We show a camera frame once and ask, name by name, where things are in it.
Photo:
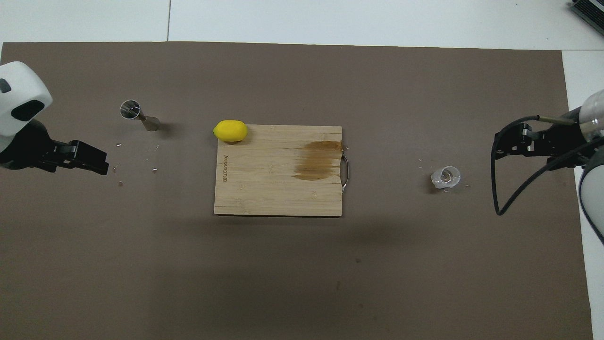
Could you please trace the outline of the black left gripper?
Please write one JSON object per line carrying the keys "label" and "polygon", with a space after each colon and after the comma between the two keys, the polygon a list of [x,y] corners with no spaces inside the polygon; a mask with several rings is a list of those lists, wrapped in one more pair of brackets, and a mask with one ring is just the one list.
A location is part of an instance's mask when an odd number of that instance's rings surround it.
{"label": "black left gripper", "polygon": [[0,165],[9,170],[39,168],[41,170],[82,169],[105,176],[109,170],[107,153],[82,141],[71,141],[72,159],[56,148],[69,144],[52,140],[44,125],[32,120],[12,137],[0,153]]}

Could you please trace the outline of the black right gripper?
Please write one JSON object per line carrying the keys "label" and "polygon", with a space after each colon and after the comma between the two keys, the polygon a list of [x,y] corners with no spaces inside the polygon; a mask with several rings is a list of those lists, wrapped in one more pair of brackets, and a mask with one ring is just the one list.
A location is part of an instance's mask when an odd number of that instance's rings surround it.
{"label": "black right gripper", "polygon": [[[522,155],[524,157],[548,156],[548,163],[567,152],[587,143],[578,125],[552,125],[540,132],[533,131],[531,125],[525,122],[511,123],[495,134],[494,146],[496,159],[507,156]],[[538,140],[538,152],[534,141]],[[584,166],[595,155],[595,147],[583,149],[574,153],[567,161],[561,162],[555,168],[574,168]]]}

